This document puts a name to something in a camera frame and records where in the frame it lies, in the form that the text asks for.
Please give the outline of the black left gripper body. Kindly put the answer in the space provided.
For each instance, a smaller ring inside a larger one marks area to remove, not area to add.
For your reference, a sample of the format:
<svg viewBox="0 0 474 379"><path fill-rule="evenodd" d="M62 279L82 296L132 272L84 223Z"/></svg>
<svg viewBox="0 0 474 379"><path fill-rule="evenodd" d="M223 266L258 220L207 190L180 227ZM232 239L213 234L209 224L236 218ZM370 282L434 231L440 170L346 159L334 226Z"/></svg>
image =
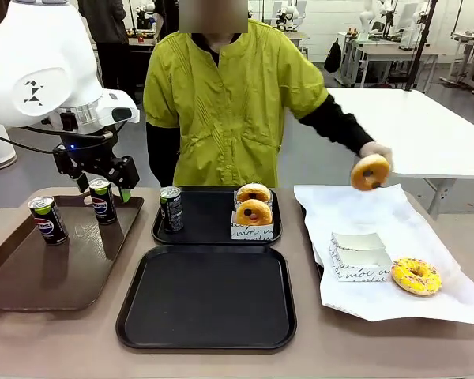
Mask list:
<svg viewBox="0 0 474 379"><path fill-rule="evenodd" d="M105 174L107 162L116 157L113 147L118 137L112 132L101 135L67 134L61 136L62 143L53 149L58 172L66 174L64 169L70 163L81 167L91 174Z"/></svg>

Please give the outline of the person's left hand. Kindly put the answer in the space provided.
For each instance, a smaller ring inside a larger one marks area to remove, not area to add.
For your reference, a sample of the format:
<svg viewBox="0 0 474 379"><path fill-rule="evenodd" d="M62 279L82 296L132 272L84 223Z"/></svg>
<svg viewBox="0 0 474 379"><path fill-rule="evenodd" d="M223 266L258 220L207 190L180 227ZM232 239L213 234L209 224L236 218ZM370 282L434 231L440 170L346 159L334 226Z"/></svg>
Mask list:
<svg viewBox="0 0 474 379"><path fill-rule="evenodd" d="M393 169L393 152L390 148L375 141L368 142L360 149L359 157L364 158L371 155L384 157L389 164L389 170Z"/></svg>

